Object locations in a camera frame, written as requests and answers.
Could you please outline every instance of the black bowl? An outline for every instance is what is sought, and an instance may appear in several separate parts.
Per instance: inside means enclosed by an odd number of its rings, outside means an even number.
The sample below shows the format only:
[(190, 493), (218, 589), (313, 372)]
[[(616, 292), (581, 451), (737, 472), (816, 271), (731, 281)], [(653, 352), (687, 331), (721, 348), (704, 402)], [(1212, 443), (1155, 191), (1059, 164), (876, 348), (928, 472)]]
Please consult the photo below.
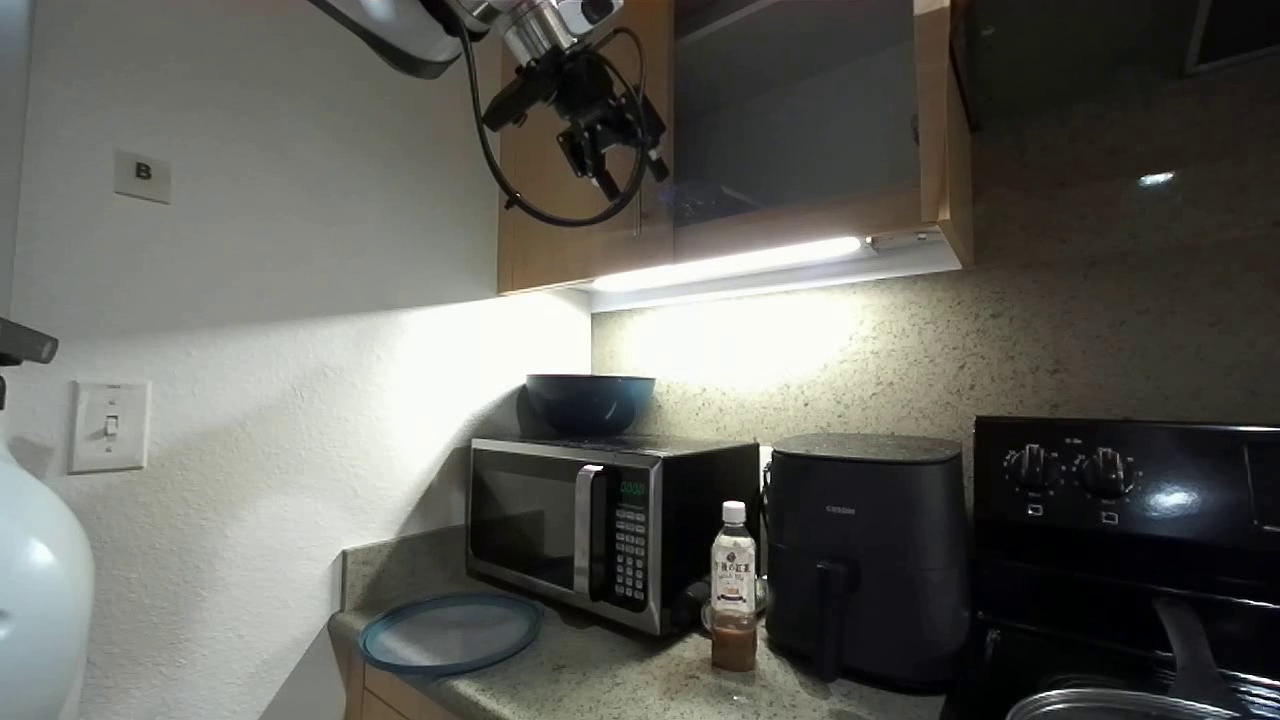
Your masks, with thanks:
[(571, 441), (621, 438), (653, 402), (653, 376), (526, 376), (526, 413)]

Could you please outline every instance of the outlet cover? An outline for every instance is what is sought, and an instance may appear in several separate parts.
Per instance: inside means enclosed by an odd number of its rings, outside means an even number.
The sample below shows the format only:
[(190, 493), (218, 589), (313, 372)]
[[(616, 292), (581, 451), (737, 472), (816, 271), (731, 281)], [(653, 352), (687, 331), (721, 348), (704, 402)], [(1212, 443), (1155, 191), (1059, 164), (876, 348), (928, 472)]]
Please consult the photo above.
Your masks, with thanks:
[(147, 467), (147, 386), (77, 386), (70, 472)]
[(173, 195), (168, 160), (141, 155), (141, 151), (114, 151), (114, 195), (168, 204), (168, 195)]

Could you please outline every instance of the black air fryer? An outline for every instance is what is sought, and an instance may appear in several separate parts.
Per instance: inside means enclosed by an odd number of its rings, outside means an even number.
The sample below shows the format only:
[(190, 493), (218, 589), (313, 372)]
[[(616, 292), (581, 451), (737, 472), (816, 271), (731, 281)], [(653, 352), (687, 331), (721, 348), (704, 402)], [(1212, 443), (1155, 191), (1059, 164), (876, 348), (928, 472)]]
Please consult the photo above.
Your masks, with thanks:
[(770, 447), (766, 644), (819, 679), (938, 694), (966, 632), (958, 447), (795, 438)]

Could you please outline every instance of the stove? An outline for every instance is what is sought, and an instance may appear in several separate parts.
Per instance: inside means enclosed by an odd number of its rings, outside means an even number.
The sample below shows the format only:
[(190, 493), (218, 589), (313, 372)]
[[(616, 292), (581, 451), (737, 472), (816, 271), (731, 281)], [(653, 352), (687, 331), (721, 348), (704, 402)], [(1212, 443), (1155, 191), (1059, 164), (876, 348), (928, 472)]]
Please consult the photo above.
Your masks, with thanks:
[(1104, 687), (1280, 720), (1280, 427), (978, 417), (973, 464), (976, 632), (942, 717)]

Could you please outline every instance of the stainless steel microwave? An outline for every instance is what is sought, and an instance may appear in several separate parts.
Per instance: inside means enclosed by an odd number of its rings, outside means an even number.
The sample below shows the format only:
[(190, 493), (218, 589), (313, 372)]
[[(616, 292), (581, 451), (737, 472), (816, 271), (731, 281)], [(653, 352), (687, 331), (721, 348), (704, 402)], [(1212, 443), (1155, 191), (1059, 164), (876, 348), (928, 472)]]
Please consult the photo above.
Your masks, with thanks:
[(467, 571), (666, 635), (721, 501), (760, 510), (760, 443), (471, 441)]

